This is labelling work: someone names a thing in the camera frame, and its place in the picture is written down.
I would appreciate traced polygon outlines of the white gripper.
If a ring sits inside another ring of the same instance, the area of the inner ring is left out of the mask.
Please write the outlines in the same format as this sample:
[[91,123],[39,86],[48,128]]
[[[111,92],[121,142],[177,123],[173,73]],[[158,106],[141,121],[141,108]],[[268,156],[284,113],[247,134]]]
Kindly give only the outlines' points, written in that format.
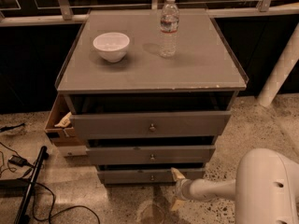
[[190,179],[186,179],[185,175],[177,168],[172,167],[171,173],[176,185],[175,197],[172,199],[170,210],[177,211],[184,204],[184,201],[187,201],[191,198],[190,184],[192,181]]

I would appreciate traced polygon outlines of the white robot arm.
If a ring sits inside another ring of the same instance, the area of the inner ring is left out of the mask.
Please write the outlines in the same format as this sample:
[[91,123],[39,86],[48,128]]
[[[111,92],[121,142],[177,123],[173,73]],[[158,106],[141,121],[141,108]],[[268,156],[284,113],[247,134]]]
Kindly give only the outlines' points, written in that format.
[[234,180],[190,180],[176,168],[171,172],[176,182],[172,211],[188,200],[220,198],[235,203],[235,224],[299,224],[299,164],[276,151],[246,153]]

